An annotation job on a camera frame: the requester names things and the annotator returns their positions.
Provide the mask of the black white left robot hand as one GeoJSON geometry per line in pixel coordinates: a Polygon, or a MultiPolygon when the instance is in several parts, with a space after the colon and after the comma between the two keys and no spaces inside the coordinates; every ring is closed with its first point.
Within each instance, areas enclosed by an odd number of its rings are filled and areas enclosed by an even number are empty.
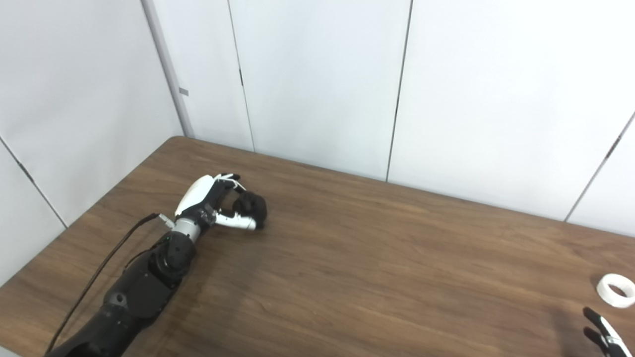
{"type": "Polygon", "coordinates": [[[234,208],[232,212],[224,212],[221,208],[231,190],[239,194],[248,193],[240,183],[240,178],[241,176],[233,173],[198,178],[179,202],[175,212],[175,224],[186,220],[202,228],[213,225],[246,230],[264,228],[264,219],[254,213],[240,213],[238,208],[234,208]]]}

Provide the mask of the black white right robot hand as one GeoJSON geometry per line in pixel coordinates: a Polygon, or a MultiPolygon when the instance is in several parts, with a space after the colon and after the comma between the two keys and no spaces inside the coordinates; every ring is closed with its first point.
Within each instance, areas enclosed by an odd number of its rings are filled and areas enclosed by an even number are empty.
{"type": "Polygon", "coordinates": [[[583,334],[600,348],[604,357],[633,357],[624,340],[601,314],[587,306],[582,312],[583,316],[597,329],[585,327],[583,334]]]}

